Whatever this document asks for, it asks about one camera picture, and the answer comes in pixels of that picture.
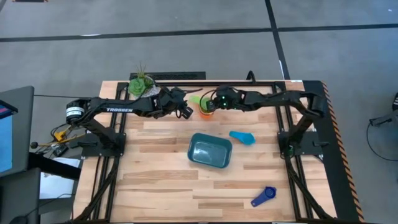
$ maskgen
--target gray floor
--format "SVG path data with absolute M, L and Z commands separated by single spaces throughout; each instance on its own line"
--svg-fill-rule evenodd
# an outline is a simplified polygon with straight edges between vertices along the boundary
M 279 27 L 398 22 L 396 1 L 272 0 Z M 0 37 L 270 27 L 261 0 L 7 1 Z M 280 33 L 291 79 L 324 80 L 340 125 L 365 220 L 398 220 L 398 163 L 366 144 L 368 119 L 391 111 L 398 91 L 398 29 Z M 96 96 L 102 80 L 148 72 L 205 71 L 208 79 L 281 79 L 271 33 L 0 43 L 0 91 L 33 85 L 37 94 Z M 48 141 L 69 99 L 35 97 L 32 140 Z M 398 159 L 397 127 L 372 128 L 375 150 Z M 67 209 L 43 223 L 68 218 Z

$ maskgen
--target light blue scoop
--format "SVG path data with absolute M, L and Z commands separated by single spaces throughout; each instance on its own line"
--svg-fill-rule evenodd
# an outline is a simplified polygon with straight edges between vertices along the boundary
M 250 146 L 256 142 L 252 133 L 244 133 L 240 131 L 230 131 L 229 136 L 238 139 L 243 144 Z

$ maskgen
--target computer screen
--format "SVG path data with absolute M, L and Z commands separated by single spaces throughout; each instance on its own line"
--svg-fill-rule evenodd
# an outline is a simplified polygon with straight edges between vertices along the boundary
M 0 172 L 12 168 L 12 116 L 17 109 L 0 100 Z

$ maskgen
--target wooden plank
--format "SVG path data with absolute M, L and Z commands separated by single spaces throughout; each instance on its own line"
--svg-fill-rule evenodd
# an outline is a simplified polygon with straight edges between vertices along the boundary
M 303 90 L 302 82 L 286 81 L 286 84 L 288 90 Z M 116 86 L 117 81 L 103 82 L 100 97 L 113 98 Z M 198 89 L 195 86 L 182 88 Z M 272 92 L 265 86 L 238 88 Z M 189 94 L 186 99 L 211 89 L 203 88 L 199 93 Z M 211 120 L 204 121 L 197 113 L 197 105 L 188 104 L 194 109 L 188 120 L 178 119 L 174 114 L 160 119 L 127 115 L 126 151 L 119 165 L 111 222 L 294 220 L 285 164 L 279 157 L 276 138 L 279 127 L 275 108 L 261 108 L 250 113 L 218 110 Z M 301 114 L 293 108 L 291 110 L 296 123 Z M 96 119 L 109 125 L 110 117 L 110 114 L 99 114 Z M 232 130 L 253 133 L 256 144 L 244 146 L 229 137 Z M 188 160 L 190 139 L 195 133 L 219 136 L 233 143 L 231 162 L 227 168 L 216 169 Z M 309 191 L 330 215 L 335 216 L 323 164 L 313 156 L 302 156 L 302 160 Z M 83 163 L 73 208 L 75 215 L 81 213 L 91 200 L 95 166 L 96 158 L 89 158 Z M 265 186 L 277 187 L 276 198 L 252 207 L 251 200 Z M 299 202 L 304 215 L 302 198 Z M 106 196 L 100 214 L 104 214 L 105 207 Z

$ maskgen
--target teal bowl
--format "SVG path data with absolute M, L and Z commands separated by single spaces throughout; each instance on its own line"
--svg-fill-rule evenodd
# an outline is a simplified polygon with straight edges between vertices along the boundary
M 232 153 L 231 141 L 207 134 L 196 133 L 192 136 L 188 158 L 200 164 L 225 168 Z

